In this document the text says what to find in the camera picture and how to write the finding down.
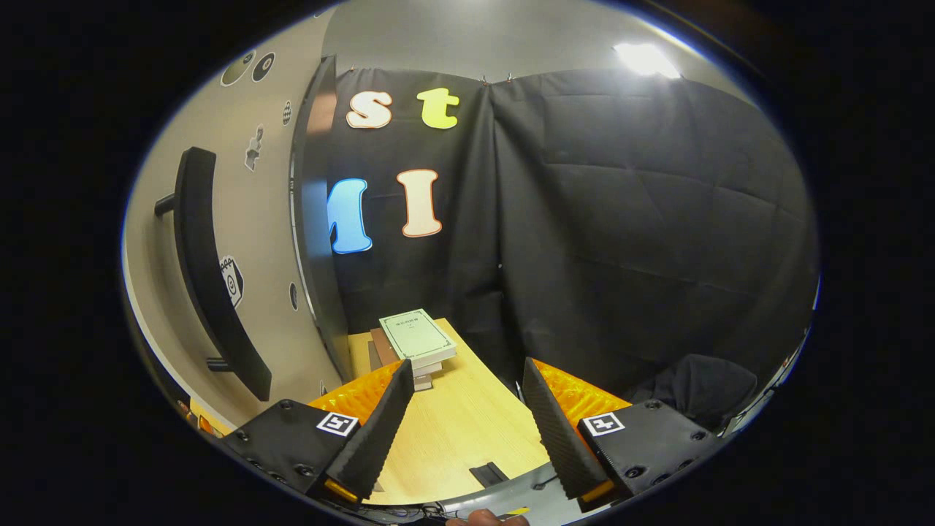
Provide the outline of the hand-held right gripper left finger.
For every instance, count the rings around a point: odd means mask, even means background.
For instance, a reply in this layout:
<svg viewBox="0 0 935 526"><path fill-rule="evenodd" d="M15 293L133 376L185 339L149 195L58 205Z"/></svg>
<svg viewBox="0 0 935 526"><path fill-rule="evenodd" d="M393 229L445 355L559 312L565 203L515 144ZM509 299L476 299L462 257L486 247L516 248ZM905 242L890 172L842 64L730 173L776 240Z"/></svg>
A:
<svg viewBox="0 0 935 526"><path fill-rule="evenodd" d="M314 402L273 403L219 446L284 489L358 508L374 492L413 394L412 363L397 360Z"/></svg>

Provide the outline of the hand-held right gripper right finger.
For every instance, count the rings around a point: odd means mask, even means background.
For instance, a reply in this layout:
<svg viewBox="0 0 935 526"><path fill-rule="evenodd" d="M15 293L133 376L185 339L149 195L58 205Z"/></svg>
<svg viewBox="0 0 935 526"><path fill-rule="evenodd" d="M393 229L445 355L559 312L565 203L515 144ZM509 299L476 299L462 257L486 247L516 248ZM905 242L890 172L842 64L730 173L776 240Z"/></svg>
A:
<svg viewBox="0 0 935 526"><path fill-rule="evenodd" d="M584 511L654 492L727 443L662 400L627 402L533 357L522 389L565 496Z"/></svg>

